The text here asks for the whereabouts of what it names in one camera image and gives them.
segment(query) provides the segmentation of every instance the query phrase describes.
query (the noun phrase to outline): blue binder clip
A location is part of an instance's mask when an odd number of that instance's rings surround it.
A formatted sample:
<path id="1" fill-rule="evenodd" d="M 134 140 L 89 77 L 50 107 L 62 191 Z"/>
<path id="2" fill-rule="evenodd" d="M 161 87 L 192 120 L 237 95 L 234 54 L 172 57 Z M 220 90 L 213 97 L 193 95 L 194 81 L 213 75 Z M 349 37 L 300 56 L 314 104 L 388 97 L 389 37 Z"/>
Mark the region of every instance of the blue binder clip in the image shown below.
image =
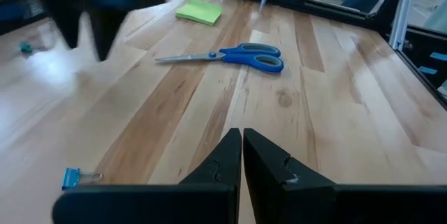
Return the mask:
<path id="1" fill-rule="evenodd" d="M 74 188 L 78 184 L 90 184 L 100 181 L 103 178 L 101 173 L 81 173 L 80 168 L 67 168 L 65 170 L 64 180 L 62 181 L 62 190 Z"/>

